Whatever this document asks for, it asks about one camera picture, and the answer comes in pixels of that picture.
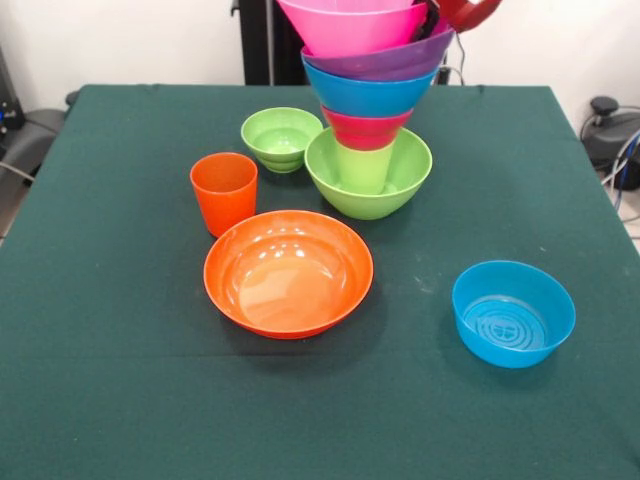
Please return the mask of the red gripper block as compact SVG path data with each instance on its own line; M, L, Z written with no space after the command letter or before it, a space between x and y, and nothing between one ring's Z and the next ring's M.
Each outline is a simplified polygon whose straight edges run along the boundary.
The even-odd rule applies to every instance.
M457 32L472 30L489 18L501 0L438 0L425 2L427 13L425 20L412 35L413 41L420 41L431 36L440 16Z

